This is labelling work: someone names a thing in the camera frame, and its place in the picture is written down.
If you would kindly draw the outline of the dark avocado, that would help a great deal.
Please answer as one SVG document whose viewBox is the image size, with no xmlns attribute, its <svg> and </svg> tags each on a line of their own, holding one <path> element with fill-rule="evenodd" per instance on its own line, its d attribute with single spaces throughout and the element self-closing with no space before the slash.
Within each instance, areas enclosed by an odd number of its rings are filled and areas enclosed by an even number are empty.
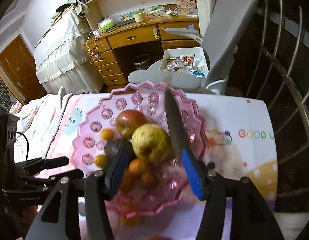
<svg viewBox="0 0 309 240">
<path fill-rule="evenodd" d="M 107 142 L 105 145 L 105 154 L 110 159 L 112 159 L 113 157 L 115 157 L 121 147 L 124 147 L 128 150 L 130 161 L 135 159 L 132 143 L 124 138 L 113 139 Z"/>
</svg>

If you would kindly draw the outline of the lone small orange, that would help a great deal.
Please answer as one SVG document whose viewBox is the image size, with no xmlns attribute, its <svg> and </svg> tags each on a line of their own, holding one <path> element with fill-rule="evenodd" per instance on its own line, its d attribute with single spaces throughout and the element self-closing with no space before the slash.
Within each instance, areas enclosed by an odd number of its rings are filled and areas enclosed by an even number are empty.
<svg viewBox="0 0 309 240">
<path fill-rule="evenodd" d="M 134 189 L 134 176 L 129 170 L 125 170 L 123 178 L 119 187 L 122 193 L 129 193 Z"/>
</svg>

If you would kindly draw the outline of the red yellow apple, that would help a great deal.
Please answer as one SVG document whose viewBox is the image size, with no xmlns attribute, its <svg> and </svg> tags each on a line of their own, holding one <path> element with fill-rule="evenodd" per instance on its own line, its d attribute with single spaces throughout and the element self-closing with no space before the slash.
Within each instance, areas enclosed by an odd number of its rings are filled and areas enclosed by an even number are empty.
<svg viewBox="0 0 309 240">
<path fill-rule="evenodd" d="M 148 123 L 146 116 L 140 111 L 125 110 L 115 119 L 115 128 L 123 138 L 131 138 L 134 131 Z"/>
</svg>

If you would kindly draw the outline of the overripe black banana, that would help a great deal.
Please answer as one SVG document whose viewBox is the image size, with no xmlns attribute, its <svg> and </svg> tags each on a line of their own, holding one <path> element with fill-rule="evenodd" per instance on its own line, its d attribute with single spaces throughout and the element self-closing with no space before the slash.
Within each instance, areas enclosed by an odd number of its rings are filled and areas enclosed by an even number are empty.
<svg viewBox="0 0 309 240">
<path fill-rule="evenodd" d="M 194 157 L 190 148 L 189 139 L 186 136 L 186 132 L 183 126 L 178 103 L 168 89 L 165 91 L 164 106 L 170 138 L 176 157 L 181 159 L 183 150 L 185 150 L 187 154 L 190 153 L 191 156 Z"/>
</svg>

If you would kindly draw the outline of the large orange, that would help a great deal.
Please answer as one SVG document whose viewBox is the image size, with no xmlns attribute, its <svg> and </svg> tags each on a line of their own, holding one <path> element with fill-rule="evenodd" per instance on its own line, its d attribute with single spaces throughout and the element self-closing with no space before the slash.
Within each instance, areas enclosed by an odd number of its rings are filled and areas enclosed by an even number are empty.
<svg viewBox="0 0 309 240">
<path fill-rule="evenodd" d="M 127 204 L 122 206 L 122 211 L 125 213 L 131 213 L 135 210 L 134 205 Z M 138 226 L 141 224 L 142 215 L 134 215 L 132 217 L 128 217 L 127 215 L 121 216 L 120 221 L 125 224 L 126 226 Z"/>
</svg>

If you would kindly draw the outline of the small yellow orange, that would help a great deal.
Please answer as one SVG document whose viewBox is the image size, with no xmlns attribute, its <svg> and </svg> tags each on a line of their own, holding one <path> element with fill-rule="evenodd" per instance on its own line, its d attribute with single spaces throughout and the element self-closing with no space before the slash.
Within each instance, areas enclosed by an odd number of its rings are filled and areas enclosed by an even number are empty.
<svg viewBox="0 0 309 240">
<path fill-rule="evenodd" d="M 104 168 L 108 161 L 109 157 L 107 155 L 99 154 L 94 158 L 94 164 L 99 168 Z"/>
</svg>

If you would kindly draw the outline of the orange mandarin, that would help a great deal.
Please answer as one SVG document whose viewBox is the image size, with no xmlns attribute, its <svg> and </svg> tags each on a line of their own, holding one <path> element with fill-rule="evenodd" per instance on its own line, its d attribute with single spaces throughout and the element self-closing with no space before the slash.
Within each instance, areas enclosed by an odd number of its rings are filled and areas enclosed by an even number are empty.
<svg viewBox="0 0 309 240">
<path fill-rule="evenodd" d="M 140 177 L 143 173 L 149 172 L 150 170 L 150 166 L 138 158 L 131 161 L 128 167 L 128 171 L 135 177 Z"/>
<path fill-rule="evenodd" d="M 159 184 L 157 176 L 151 172 L 145 172 L 141 175 L 141 185 L 144 189 L 155 189 Z"/>
</svg>

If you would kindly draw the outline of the pink glass fruit bowl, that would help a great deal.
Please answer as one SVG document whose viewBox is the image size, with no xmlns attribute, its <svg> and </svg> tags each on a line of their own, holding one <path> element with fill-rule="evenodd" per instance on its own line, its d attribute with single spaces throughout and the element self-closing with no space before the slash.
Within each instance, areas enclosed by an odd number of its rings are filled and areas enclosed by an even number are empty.
<svg viewBox="0 0 309 240">
<path fill-rule="evenodd" d="M 132 146 L 118 194 L 106 206 L 132 216 L 156 215 L 181 201 L 195 203 L 186 172 L 172 147 L 163 83 L 129 84 L 86 112 L 73 141 L 71 163 L 91 175 L 120 143 Z"/>
</svg>

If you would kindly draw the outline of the orange mandarin upper right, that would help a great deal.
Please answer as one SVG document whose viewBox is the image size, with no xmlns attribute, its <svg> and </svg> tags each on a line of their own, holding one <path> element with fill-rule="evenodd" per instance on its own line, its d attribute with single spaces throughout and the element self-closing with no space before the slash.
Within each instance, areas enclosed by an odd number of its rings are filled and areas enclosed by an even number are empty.
<svg viewBox="0 0 309 240">
<path fill-rule="evenodd" d="M 151 172 L 145 172 L 141 175 L 141 185 L 144 189 L 155 189 L 159 184 L 157 176 Z"/>
</svg>

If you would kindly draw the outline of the cartoon printed table cloth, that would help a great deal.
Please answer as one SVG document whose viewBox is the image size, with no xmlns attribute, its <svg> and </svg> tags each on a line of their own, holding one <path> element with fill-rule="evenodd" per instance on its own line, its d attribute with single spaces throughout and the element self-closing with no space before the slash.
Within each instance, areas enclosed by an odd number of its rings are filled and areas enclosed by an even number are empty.
<svg viewBox="0 0 309 240">
<path fill-rule="evenodd" d="M 275 138 L 266 104 L 234 96 L 174 91 L 195 156 L 225 178 L 249 177 L 270 208 L 274 207 L 278 166 Z M 140 111 L 149 122 L 167 128 L 164 90 L 120 89 L 112 95 L 75 95 L 67 103 L 58 131 L 47 151 L 48 158 L 66 156 L 69 165 L 56 173 L 79 168 L 88 176 L 97 167 L 93 160 L 104 154 L 100 133 L 114 128 L 124 110 Z M 182 167 L 173 161 L 159 173 L 163 194 L 159 197 L 136 189 L 129 193 L 137 208 L 135 226 L 128 226 L 115 207 L 107 204 L 117 239 L 194 239 L 204 203 L 192 194 Z"/>
</svg>

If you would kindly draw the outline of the brown wooden door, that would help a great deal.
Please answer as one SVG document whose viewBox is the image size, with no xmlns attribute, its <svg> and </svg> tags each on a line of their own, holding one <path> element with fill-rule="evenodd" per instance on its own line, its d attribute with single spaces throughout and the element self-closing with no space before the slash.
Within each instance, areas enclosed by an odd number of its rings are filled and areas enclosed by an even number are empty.
<svg viewBox="0 0 309 240">
<path fill-rule="evenodd" d="M 12 40 L 0 53 L 0 66 L 25 98 L 25 103 L 47 94 L 37 79 L 35 60 L 21 35 Z"/>
</svg>

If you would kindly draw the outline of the wooden desk with drawers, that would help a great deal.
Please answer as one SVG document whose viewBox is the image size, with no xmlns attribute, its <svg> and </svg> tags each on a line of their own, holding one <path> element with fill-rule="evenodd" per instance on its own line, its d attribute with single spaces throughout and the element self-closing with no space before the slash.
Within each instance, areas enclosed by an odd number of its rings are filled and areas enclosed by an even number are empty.
<svg viewBox="0 0 309 240">
<path fill-rule="evenodd" d="M 167 49 L 199 46 L 189 38 L 166 33 L 166 28 L 199 31 L 199 20 L 185 15 L 153 17 L 89 38 L 83 48 L 106 84 L 101 91 L 110 92 L 127 85 L 129 74 L 135 71 L 132 60 L 136 56 L 148 54 L 153 64 L 162 59 Z"/>
</svg>

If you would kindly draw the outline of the green tissue pack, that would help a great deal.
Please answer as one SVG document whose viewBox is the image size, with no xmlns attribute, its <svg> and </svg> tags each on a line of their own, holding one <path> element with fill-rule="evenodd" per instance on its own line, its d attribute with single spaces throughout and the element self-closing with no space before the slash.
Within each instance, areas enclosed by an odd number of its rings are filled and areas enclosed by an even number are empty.
<svg viewBox="0 0 309 240">
<path fill-rule="evenodd" d="M 105 32 L 108 29 L 114 27 L 115 24 L 112 22 L 110 18 L 107 18 L 103 20 L 102 22 L 98 23 L 97 25 L 102 32 Z"/>
</svg>

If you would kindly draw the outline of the ceramic cup on desk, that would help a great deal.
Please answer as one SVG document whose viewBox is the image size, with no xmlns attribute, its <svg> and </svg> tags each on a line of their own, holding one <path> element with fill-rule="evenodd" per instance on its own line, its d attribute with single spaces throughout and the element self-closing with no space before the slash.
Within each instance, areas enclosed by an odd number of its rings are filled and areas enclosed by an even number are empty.
<svg viewBox="0 0 309 240">
<path fill-rule="evenodd" d="M 134 20 L 136 23 L 145 22 L 147 19 L 149 19 L 150 14 L 147 12 L 139 12 L 134 15 Z"/>
</svg>

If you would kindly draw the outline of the grey office chair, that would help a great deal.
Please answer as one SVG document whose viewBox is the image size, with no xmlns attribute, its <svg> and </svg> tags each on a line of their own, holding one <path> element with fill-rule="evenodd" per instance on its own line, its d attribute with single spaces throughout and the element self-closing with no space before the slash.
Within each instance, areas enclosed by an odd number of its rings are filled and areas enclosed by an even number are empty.
<svg viewBox="0 0 309 240">
<path fill-rule="evenodd" d="M 136 70 L 129 74 L 129 82 L 164 82 L 172 88 L 187 92 L 223 95 L 234 64 L 237 44 L 254 14 L 258 1 L 217 0 L 202 37 L 198 31 L 192 29 L 165 28 L 165 33 L 189 37 L 200 46 L 165 50 L 163 58 L 147 70 Z M 172 73 L 165 71 L 168 59 L 180 55 L 193 55 L 196 59 L 194 67 L 202 75 L 195 75 L 191 70 Z"/>
</svg>

